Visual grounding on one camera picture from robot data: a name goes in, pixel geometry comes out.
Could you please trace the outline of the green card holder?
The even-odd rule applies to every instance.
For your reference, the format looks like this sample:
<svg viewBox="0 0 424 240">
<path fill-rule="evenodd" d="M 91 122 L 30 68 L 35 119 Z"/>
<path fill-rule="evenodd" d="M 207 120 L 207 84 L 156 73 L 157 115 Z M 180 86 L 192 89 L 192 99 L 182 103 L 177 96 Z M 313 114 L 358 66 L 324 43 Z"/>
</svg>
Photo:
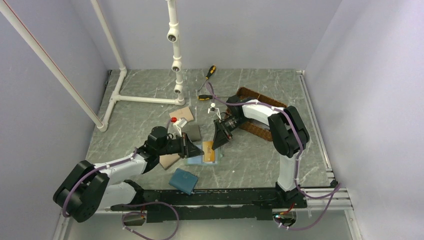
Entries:
<svg viewBox="0 0 424 240">
<path fill-rule="evenodd" d="M 185 164 L 188 166 L 215 166 L 219 163 L 223 154 L 221 153 L 221 149 L 217 148 L 215 150 L 212 149 L 213 141 L 203 141 L 196 146 L 200 148 L 204 154 L 190 157 L 185 160 Z"/>
</svg>

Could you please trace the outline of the gold VIP credit card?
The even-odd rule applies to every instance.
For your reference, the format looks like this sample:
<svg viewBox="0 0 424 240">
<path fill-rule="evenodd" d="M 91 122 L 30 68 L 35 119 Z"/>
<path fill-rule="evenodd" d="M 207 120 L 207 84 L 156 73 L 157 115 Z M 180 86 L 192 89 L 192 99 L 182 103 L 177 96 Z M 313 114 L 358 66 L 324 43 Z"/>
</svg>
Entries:
<svg viewBox="0 0 424 240">
<path fill-rule="evenodd" d="M 203 162 L 206 164 L 212 164 L 216 161 L 215 151 L 213 150 L 212 141 L 203 141 L 202 150 L 204 152 Z"/>
</svg>

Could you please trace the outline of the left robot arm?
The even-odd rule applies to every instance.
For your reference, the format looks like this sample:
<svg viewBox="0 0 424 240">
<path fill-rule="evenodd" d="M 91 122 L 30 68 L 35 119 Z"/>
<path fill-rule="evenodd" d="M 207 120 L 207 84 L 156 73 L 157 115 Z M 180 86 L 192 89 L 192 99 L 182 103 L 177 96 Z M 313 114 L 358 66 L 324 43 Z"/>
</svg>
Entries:
<svg viewBox="0 0 424 240">
<path fill-rule="evenodd" d="M 202 156 L 204 151 L 183 132 L 171 137 L 163 126 L 154 127 L 144 144 L 129 155 L 105 163 L 80 161 L 53 194 L 65 218 L 79 223 L 88 220 L 98 209 L 139 209 L 144 203 L 144 189 L 130 178 L 155 168 L 160 157 L 177 154 L 181 158 Z"/>
</svg>

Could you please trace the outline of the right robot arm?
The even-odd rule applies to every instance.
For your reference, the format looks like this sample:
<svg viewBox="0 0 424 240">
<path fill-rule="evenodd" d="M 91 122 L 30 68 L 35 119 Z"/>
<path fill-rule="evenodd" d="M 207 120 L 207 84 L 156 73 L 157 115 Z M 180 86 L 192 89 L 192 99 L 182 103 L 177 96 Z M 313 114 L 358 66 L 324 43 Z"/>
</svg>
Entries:
<svg viewBox="0 0 424 240">
<path fill-rule="evenodd" d="M 309 132 L 294 106 L 277 107 L 258 99 L 248 97 L 241 100 L 237 95 L 228 98 L 225 104 L 230 108 L 230 115 L 224 119 L 215 119 L 212 149 L 218 149 L 232 138 L 232 132 L 249 120 L 255 120 L 268 126 L 271 141 L 279 153 L 279 176 L 275 194 L 276 203 L 289 207 L 298 190 L 299 160 L 307 143 Z"/>
</svg>

